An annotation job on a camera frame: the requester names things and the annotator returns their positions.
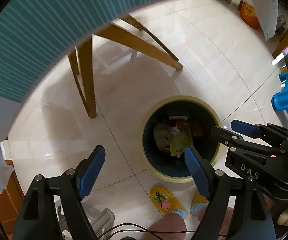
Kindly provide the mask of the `blue plastic stool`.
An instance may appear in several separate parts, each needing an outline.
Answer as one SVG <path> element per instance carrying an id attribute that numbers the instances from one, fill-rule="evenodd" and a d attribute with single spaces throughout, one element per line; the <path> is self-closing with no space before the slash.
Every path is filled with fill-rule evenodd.
<path id="1" fill-rule="evenodd" d="M 279 80 L 283 85 L 282 90 L 271 98 L 273 110 L 276 112 L 286 111 L 288 115 L 288 73 L 280 73 Z"/>

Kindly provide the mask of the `yellow slipper left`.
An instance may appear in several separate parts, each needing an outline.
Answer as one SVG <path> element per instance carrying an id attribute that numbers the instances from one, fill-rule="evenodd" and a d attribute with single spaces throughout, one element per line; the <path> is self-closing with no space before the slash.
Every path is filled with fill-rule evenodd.
<path id="1" fill-rule="evenodd" d="M 164 185 L 156 184 L 150 189 L 149 197 L 153 205 L 164 216 L 169 213 L 176 213 L 186 219 L 188 212 L 177 197 Z"/>

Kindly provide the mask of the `red bucket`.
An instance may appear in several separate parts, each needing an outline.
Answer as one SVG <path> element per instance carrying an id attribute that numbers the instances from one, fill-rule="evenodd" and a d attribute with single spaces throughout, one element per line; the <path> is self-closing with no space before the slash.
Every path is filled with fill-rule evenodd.
<path id="1" fill-rule="evenodd" d="M 248 26 L 255 30 L 260 29 L 261 26 L 252 5 L 243 2 L 240 10 L 240 17 Z"/>

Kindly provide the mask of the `yellow slipper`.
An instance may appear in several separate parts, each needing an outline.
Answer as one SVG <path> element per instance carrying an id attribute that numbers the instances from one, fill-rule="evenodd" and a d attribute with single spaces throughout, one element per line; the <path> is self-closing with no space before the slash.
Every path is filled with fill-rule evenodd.
<path id="1" fill-rule="evenodd" d="M 191 203 L 190 214 L 198 217 L 206 211 L 208 203 L 209 201 L 197 191 Z"/>
<path id="2" fill-rule="evenodd" d="M 188 212 L 177 197 L 164 185 L 156 184 L 150 189 L 149 197 L 153 205 L 164 216 L 169 213 L 176 213 L 186 219 Z"/>

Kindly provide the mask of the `yellow slipper right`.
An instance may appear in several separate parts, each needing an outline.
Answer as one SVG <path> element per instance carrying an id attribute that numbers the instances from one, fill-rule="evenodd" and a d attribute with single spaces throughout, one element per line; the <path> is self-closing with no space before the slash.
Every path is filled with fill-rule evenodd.
<path id="1" fill-rule="evenodd" d="M 197 191 L 191 203 L 190 214 L 198 217 L 206 211 L 208 203 L 209 201 Z"/>

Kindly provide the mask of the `teal white tablecloth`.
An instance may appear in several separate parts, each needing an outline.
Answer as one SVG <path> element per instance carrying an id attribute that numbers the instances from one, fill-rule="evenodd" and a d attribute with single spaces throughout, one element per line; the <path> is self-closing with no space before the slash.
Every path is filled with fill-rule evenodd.
<path id="1" fill-rule="evenodd" d="M 0 0 L 0 141 L 49 68 L 85 36 L 162 0 Z"/>

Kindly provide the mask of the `yellow-green printed plastic bag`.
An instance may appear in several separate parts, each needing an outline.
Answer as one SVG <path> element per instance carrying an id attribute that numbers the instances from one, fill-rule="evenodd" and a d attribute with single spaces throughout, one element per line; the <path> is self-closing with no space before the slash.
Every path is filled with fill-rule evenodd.
<path id="1" fill-rule="evenodd" d="M 192 136 L 190 130 L 186 127 L 179 134 L 173 136 L 173 139 L 169 145 L 171 156 L 181 155 L 185 152 L 188 146 L 192 146 Z"/>

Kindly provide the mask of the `wooden table leg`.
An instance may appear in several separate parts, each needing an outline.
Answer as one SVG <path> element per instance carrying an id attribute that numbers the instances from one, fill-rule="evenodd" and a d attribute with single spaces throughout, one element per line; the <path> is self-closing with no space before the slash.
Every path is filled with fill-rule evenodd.
<path id="1" fill-rule="evenodd" d="M 136 57 L 137 53 L 142 53 L 174 68 L 175 70 L 182 70 L 183 65 L 179 62 L 179 59 L 141 22 L 130 14 L 124 15 L 119 19 L 136 28 L 139 32 L 146 33 L 159 45 L 159 47 L 156 47 L 150 42 L 144 40 L 142 36 L 137 36 L 122 26 L 110 22 L 109 25 L 94 35 L 107 39 L 110 44 L 116 43 L 129 48 L 117 58 L 118 60 L 122 59 L 127 54 L 130 54 L 133 59 Z M 79 95 L 86 113 L 91 119 L 97 116 L 92 41 L 92 37 L 89 37 L 89 39 L 67 54 Z"/>

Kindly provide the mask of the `round trash bin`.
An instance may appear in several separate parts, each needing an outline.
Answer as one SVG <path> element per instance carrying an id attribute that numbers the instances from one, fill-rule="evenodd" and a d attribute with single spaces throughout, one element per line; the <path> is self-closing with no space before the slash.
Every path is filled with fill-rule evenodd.
<path id="1" fill-rule="evenodd" d="M 139 130 L 139 148 L 151 173 L 170 183 L 189 183 L 185 149 L 193 146 L 212 165 L 220 159 L 219 143 L 211 128 L 220 126 L 215 111 L 191 96 L 173 96 L 154 105 Z"/>

